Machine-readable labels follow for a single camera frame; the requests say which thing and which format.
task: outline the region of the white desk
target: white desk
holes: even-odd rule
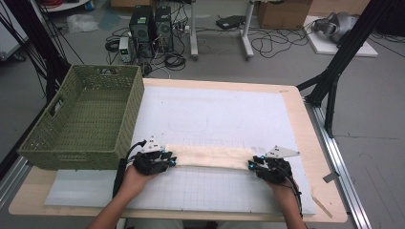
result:
[[[252,58],[254,56],[252,47],[250,45],[247,33],[249,31],[250,20],[252,18],[254,2],[257,0],[249,0],[247,4],[245,29],[241,30],[241,37],[246,50],[246,59]],[[199,58],[199,49],[197,47],[197,33],[196,33],[196,10],[195,10],[196,0],[191,0],[191,27],[190,27],[190,46],[191,46],[191,57],[194,60]]]

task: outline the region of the metal frame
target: metal frame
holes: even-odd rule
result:
[[[361,204],[360,198],[355,191],[354,185],[351,180],[349,171],[346,168],[345,161],[340,154],[339,148],[337,147],[334,138],[329,137],[328,131],[323,128],[325,125],[325,115],[321,108],[311,107],[311,111],[316,119],[316,124],[321,133],[321,137],[324,140],[325,146],[328,151],[328,156],[333,169],[340,175],[339,184],[345,195],[346,201],[351,209],[352,217],[354,222],[359,229],[371,229],[369,219],[366,212]]]
[[[327,94],[329,95],[325,119],[325,128],[329,137],[333,137],[333,112],[339,78],[395,1],[397,0],[370,1],[352,30],[345,34],[342,46],[328,67],[321,74],[297,86],[298,90],[302,91],[315,85],[310,95],[306,96],[306,101],[314,107],[320,107],[322,100]]]

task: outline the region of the table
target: table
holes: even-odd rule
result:
[[[246,51],[246,60],[254,56],[250,41],[247,37],[249,31],[250,20],[252,18],[254,2],[258,0],[249,0],[247,4],[245,28],[241,30],[241,37]],[[197,60],[199,57],[199,50],[197,47],[197,33],[196,33],[196,13],[195,13],[196,0],[191,0],[191,27],[190,27],[190,47],[191,57]]]
[[[304,221],[344,222],[346,210],[334,181],[326,183],[323,177],[330,173],[316,133],[298,90],[293,86],[260,85],[245,83],[187,81],[168,79],[143,79],[146,87],[172,87],[188,89],[213,89],[244,92],[266,92],[281,94],[288,111],[288,118],[294,132],[297,147],[301,152],[303,164],[309,180],[312,198],[317,214],[304,217]],[[81,216],[94,217],[100,208],[88,207],[49,207],[44,206],[56,171],[45,171],[33,167],[10,206],[14,215],[31,216]],[[283,221],[282,217],[265,214],[210,213],[163,210],[126,210],[124,218],[150,219],[209,219],[209,220],[262,220]]]

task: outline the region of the electronic device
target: electronic device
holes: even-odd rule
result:
[[[174,50],[171,14],[172,11],[170,7],[158,7],[155,11],[160,52],[172,52]]]
[[[245,23],[245,16],[229,16],[216,21],[217,26],[219,26],[224,31],[231,28],[236,28]]]
[[[154,57],[153,42],[156,40],[156,24],[152,6],[135,6],[129,23],[137,57]]]
[[[129,63],[132,60],[131,49],[129,48],[129,37],[119,38],[119,55],[124,63]]]
[[[327,18],[318,19],[313,24],[314,31],[321,31],[336,44],[341,44],[344,37],[348,35],[357,18],[350,16],[347,12],[332,12]]]

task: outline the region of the metal bracket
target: metal bracket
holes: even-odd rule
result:
[[[266,153],[266,157],[270,158],[284,158],[290,156],[299,156],[300,152],[293,151],[290,149],[286,149],[280,146],[274,146],[268,153]]]

